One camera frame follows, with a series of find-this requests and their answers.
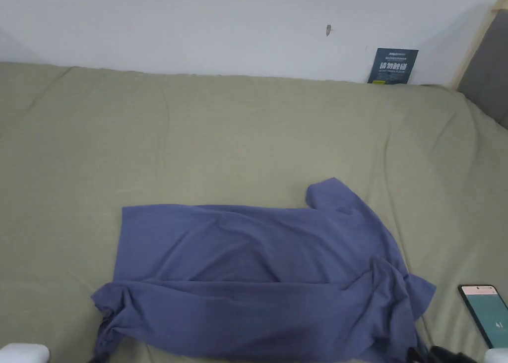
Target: dark blue card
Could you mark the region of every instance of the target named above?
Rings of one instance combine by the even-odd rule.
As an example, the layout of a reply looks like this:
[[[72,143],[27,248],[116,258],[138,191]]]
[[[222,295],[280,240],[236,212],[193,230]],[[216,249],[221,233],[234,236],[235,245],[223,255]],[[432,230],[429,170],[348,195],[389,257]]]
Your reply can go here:
[[[378,48],[368,83],[407,84],[418,50]]]

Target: white object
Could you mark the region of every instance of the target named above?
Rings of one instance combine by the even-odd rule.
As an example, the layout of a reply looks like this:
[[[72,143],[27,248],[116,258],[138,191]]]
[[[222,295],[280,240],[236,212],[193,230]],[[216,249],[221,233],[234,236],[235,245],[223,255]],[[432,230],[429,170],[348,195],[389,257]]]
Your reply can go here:
[[[47,363],[49,350],[44,345],[11,343],[0,350],[0,363]]]
[[[508,363],[508,348],[491,348],[485,353],[484,363]]]

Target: smartphone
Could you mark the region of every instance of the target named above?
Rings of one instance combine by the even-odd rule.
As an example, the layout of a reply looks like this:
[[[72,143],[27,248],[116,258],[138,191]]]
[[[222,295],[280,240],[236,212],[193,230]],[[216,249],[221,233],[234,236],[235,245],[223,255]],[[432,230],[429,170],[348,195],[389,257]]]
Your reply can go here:
[[[508,307],[493,285],[459,285],[489,348],[508,348]]]

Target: bed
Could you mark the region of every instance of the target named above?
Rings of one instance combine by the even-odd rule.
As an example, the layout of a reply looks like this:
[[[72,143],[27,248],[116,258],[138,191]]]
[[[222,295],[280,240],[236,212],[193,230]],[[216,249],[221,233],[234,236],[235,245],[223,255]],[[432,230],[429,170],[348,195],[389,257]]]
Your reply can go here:
[[[305,207],[337,177],[437,285],[429,344],[486,349],[459,283],[508,298],[508,131],[462,93],[0,63],[0,345],[91,358],[123,206]],[[173,362],[125,340],[113,362]]]

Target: phone screen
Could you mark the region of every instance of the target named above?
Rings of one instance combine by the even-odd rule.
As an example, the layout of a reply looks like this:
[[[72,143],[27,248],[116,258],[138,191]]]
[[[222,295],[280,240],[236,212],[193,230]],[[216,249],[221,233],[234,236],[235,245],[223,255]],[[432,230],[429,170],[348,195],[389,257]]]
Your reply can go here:
[[[493,348],[508,347],[508,308],[493,286],[462,286]]]

